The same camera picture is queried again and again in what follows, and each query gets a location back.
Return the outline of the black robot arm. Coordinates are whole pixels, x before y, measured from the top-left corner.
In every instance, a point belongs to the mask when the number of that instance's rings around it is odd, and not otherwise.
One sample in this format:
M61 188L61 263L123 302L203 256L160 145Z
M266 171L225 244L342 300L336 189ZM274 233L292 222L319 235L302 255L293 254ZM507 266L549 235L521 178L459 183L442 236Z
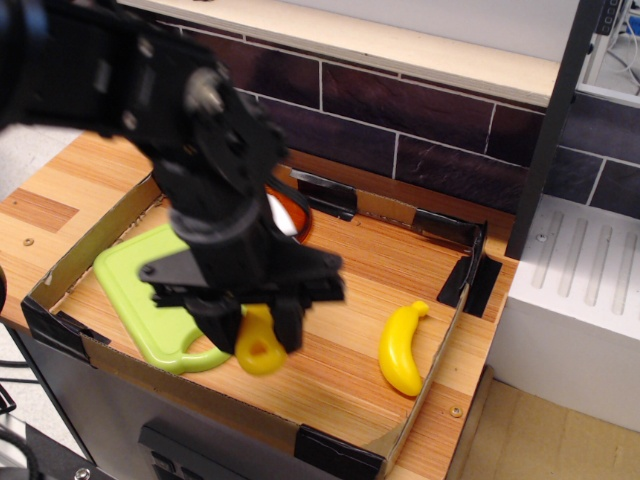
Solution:
M205 47L112 1L1 5L1 122L120 136L153 165L185 251L144 265L161 307L182 306L233 353L245 305L264 304L287 352L316 301L343 298L340 257L275 223L280 131Z

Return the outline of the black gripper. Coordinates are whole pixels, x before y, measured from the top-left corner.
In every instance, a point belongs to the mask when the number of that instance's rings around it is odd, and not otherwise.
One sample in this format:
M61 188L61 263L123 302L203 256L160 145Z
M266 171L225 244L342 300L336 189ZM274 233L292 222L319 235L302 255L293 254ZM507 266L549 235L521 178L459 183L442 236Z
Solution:
M218 299L225 294L242 303L273 303L274 333L285 351L293 353L302 345L304 310L314 302L344 299L342 259L300 244L271 220L208 225L174 219L171 229L186 248L139 270L162 307L176 306L189 297ZM189 299L187 310L219 350L235 354L243 318L240 303Z

